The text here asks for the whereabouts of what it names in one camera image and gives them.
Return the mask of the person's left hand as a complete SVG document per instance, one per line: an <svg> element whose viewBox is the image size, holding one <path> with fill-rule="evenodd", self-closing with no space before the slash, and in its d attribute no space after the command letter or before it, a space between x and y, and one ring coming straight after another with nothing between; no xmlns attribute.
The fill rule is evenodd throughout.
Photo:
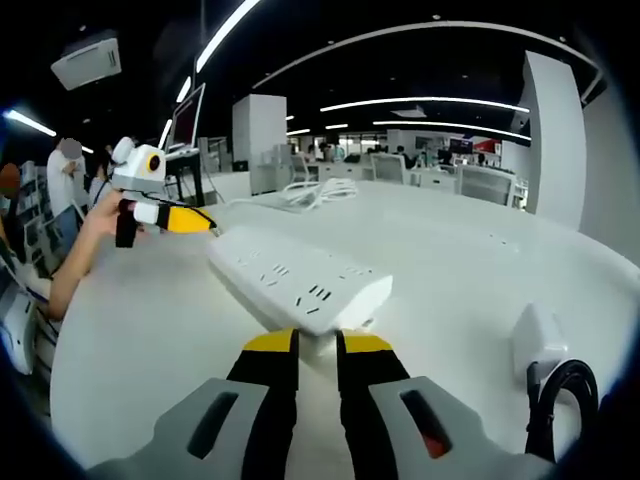
<svg viewBox="0 0 640 480"><path fill-rule="evenodd" d="M96 243L104 237L116 235L120 203L124 199L118 190L105 195L86 215L77 241L84 246Z"/></svg>

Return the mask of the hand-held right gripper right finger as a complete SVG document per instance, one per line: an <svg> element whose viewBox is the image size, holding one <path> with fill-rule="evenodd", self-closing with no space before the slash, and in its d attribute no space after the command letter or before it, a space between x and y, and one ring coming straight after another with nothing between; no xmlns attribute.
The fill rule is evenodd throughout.
<svg viewBox="0 0 640 480"><path fill-rule="evenodd" d="M412 377L382 338L336 335L340 420L358 479L542 479L550 462L503 450L480 416L425 376Z"/></svg>

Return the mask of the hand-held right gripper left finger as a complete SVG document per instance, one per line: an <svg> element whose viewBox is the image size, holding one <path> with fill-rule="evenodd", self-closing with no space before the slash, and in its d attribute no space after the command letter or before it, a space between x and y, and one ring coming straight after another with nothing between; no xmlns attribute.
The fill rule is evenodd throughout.
<svg viewBox="0 0 640 480"><path fill-rule="evenodd" d="M92 467L92 479L282 479L297 422L299 332L260 335L228 375L211 378L156 421L127 458Z"/></svg>

